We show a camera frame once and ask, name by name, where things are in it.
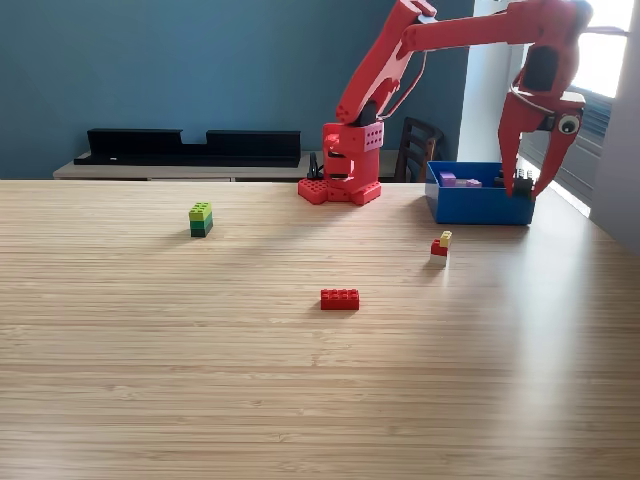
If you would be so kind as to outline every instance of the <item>white wall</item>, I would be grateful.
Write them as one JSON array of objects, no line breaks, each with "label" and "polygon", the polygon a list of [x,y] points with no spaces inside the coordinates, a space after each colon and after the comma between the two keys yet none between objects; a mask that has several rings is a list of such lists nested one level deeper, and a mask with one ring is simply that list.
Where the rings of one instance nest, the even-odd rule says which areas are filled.
[{"label": "white wall", "polygon": [[640,254],[640,0],[593,192],[592,220]]},{"label": "white wall", "polygon": [[[507,8],[507,0],[476,0],[475,17]],[[462,107],[459,162],[499,162],[498,126],[513,72],[513,48],[506,43],[471,47]]]}]

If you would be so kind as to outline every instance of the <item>small red lego brick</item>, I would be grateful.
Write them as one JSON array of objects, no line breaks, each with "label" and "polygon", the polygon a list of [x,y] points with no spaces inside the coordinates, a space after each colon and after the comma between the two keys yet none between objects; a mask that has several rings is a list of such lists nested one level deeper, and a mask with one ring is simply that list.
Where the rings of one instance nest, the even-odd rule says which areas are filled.
[{"label": "small red lego brick", "polygon": [[440,246],[440,239],[436,238],[431,244],[431,255],[438,255],[440,257],[446,257],[449,253],[449,249]]},{"label": "small red lego brick", "polygon": [[329,183],[326,180],[304,178],[298,182],[298,195],[314,205],[320,205],[328,200]]},{"label": "small red lego brick", "polygon": [[322,310],[360,310],[358,290],[322,290],[320,292]]}]

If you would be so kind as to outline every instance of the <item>sunlight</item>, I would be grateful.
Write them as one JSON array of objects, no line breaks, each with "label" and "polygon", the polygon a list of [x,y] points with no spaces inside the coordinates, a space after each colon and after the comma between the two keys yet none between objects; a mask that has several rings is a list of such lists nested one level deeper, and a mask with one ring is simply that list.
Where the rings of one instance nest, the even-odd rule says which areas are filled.
[{"label": "sunlight", "polygon": [[[618,27],[628,31],[633,0],[590,0],[594,9],[591,26]],[[614,98],[627,39],[585,34],[580,38],[580,69],[573,81],[576,87]]]}]

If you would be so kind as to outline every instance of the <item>red lego brick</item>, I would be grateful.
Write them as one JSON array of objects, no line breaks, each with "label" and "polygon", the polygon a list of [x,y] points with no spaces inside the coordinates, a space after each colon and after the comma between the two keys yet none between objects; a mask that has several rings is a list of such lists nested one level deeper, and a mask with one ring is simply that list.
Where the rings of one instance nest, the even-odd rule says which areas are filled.
[{"label": "red lego brick", "polygon": [[360,310],[360,294],[357,290],[322,290],[322,310]]},{"label": "red lego brick", "polygon": [[351,195],[351,201],[356,205],[364,205],[378,198],[381,193],[382,185],[380,185],[380,182],[375,182]]},{"label": "red lego brick", "polygon": [[329,184],[326,180],[303,178],[298,182],[298,195],[314,205],[320,205],[329,198]]},{"label": "red lego brick", "polygon": [[332,187],[329,185],[329,201],[330,202],[349,202],[349,193],[341,188]]},{"label": "red lego brick", "polygon": [[440,239],[436,238],[431,244],[431,255],[439,255],[441,257],[446,257],[447,253],[449,253],[449,249],[446,247],[441,247]]}]

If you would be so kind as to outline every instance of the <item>blue plastic bin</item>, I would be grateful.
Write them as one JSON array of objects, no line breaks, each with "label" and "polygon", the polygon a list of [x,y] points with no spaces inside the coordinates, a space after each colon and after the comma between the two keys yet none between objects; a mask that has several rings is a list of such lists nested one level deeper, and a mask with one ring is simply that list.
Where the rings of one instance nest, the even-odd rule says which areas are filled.
[{"label": "blue plastic bin", "polygon": [[[427,203],[437,223],[466,225],[529,225],[535,202],[525,197],[509,198],[504,188],[492,188],[500,174],[500,163],[429,162],[436,183],[427,183]],[[476,179],[482,188],[443,187],[440,172],[458,179]]]}]

